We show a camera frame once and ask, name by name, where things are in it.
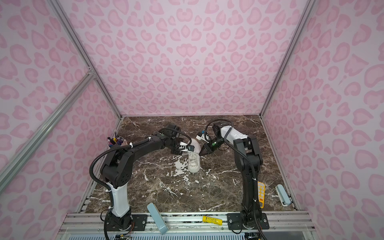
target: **brown marble tabletop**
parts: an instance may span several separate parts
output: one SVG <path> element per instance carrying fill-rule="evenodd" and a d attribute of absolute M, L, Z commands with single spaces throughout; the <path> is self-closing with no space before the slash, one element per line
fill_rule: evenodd
<path fill-rule="evenodd" d="M 210 120 L 216 118 L 229 119 L 236 130 L 256 136 L 263 156 L 258 181 L 266 185 L 263 211 L 293 210 L 292 207 L 283 207 L 277 196 L 275 186 L 284 183 L 258 116 L 126 117 L 119 135 L 128 142 L 136 142 L 168 123 L 174 123 L 194 138 Z M 208 132 L 214 136 L 211 127 Z M 151 202 L 160 212 L 241 210 L 242 179 L 235 166 L 232 149 L 215 151 L 201 158 L 201 169 L 194 174 L 187 170 L 187 161 L 187 156 L 173 155 L 168 148 L 138 159 L 128 183 L 132 212 L 147 212 L 146 206 Z M 105 189 L 97 185 L 86 212 L 100 213 L 108 206 L 109 197 Z"/>

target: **yellow marker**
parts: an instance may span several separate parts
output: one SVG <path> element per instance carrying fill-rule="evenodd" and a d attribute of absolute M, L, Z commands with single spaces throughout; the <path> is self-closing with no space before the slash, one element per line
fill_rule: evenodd
<path fill-rule="evenodd" d="M 257 188 L 258 188 L 260 207 L 263 208 L 264 207 L 264 198 L 265 198 L 265 184 L 262 182 L 258 182 Z"/>
<path fill-rule="evenodd" d="M 214 223 L 217 225 L 223 225 L 223 220 L 213 217 L 203 216 L 203 222 Z"/>

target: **yellow calculator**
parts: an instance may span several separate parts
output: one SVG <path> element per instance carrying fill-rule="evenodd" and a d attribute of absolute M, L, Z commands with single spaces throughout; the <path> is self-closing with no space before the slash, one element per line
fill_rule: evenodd
<path fill-rule="evenodd" d="M 262 182 L 258 182 L 257 183 L 257 189 L 258 189 L 260 207 L 263 208 L 264 207 L 265 184 Z"/>

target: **white shoe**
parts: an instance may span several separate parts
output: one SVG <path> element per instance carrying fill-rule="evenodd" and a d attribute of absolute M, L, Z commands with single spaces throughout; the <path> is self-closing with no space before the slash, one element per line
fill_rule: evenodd
<path fill-rule="evenodd" d="M 192 138 L 191 145 L 195 147 L 193 152 L 188 151 L 188 171 L 192 173 L 196 173 L 200 170 L 200 144 L 196 139 Z"/>

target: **pink leopard print wallpaper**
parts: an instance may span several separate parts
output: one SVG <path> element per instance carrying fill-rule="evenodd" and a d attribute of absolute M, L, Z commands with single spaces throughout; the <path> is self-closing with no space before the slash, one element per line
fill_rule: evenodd
<path fill-rule="evenodd" d="M 0 239 L 54 239 L 90 183 L 117 118 L 91 82 L 0 196 Z"/>
<path fill-rule="evenodd" d="M 321 0 L 265 117 L 323 240 L 384 239 L 384 1 Z"/>
<path fill-rule="evenodd" d="M 44 0 L 0 3 L 0 171 L 86 73 Z"/>
<path fill-rule="evenodd" d="M 306 0 L 61 0 L 122 114 L 258 114 Z"/>

